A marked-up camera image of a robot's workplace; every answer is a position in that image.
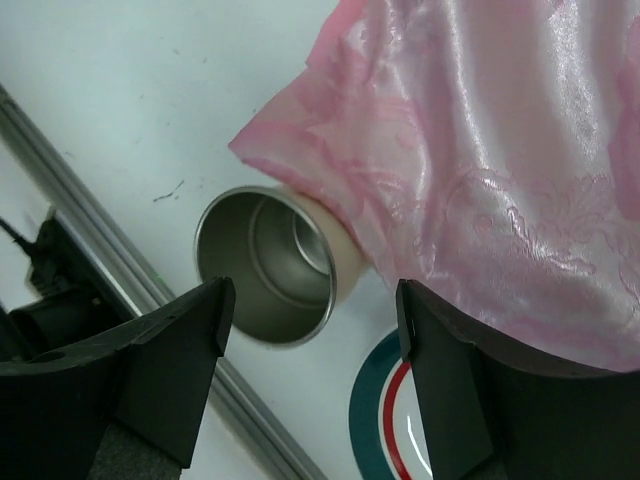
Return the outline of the white plate green rim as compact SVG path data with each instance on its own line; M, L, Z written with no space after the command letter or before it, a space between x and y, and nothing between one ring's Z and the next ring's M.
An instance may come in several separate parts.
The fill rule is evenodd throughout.
M411 367L401 358L397 332L384 337L361 365L348 421L364 479L433 477Z

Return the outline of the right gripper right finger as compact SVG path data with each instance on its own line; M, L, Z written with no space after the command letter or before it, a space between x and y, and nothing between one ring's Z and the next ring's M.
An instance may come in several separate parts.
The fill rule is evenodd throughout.
M639 375L530 347L426 286L396 288L437 479L635 479Z

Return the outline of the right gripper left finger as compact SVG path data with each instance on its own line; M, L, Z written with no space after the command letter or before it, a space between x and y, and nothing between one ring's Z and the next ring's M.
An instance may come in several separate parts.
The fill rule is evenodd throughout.
M1 316L5 479L177 479L193 461L236 292L215 278L46 351Z

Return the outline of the steel cup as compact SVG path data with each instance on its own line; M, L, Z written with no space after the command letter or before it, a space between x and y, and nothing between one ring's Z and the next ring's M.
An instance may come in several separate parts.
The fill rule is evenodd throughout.
M201 279L232 279L235 329L277 347L315 337L369 267L336 215L284 186L215 198L196 229L194 256Z

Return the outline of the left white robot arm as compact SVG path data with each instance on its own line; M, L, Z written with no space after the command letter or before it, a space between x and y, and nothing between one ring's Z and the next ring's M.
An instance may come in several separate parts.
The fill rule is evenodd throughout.
M45 220L29 241L6 220L1 229L30 261L28 281L40 295L34 303L1 312L1 360L27 361L91 338L134 318L106 276L99 272L62 223Z

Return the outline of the pink satin cloth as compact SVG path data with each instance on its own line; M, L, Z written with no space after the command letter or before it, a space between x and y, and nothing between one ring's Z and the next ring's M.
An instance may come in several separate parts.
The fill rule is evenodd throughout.
M342 1L231 141L389 285L545 352L639 366L639 5Z

